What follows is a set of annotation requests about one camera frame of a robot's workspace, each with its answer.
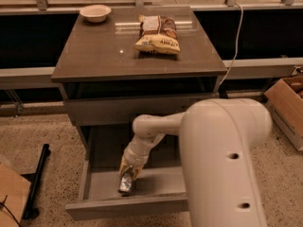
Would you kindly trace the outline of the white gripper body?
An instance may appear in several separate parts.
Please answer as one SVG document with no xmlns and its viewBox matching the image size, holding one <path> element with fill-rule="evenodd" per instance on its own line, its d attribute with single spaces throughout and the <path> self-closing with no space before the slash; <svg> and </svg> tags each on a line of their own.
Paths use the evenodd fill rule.
<svg viewBox="0 0 303 227">
<path fill-rule="evenodd" d="M 122 158 L 128 166 L 140 167 L 147 163 L 149 155 L 149 152 L 136 153 L 130 146 L 128 146 L 125 148 Z"/>
</svg>

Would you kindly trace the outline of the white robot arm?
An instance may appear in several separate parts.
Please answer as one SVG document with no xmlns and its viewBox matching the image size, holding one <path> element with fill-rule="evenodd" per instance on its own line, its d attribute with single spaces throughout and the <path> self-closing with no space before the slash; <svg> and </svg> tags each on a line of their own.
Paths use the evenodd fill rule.
<svg viewBox="0 0 303 227">
<path fill-rule="evenodd" d="M 166 135 L 179 137 L 179 150 L 192 227 L 267 227 L 250 148 L 272 129 L 268 110 L 253 99 L 206 99 L 183 113 L 143 114 L 133 122 L 125 148 L 119 190 L 147 163 Z"/>
</svg>

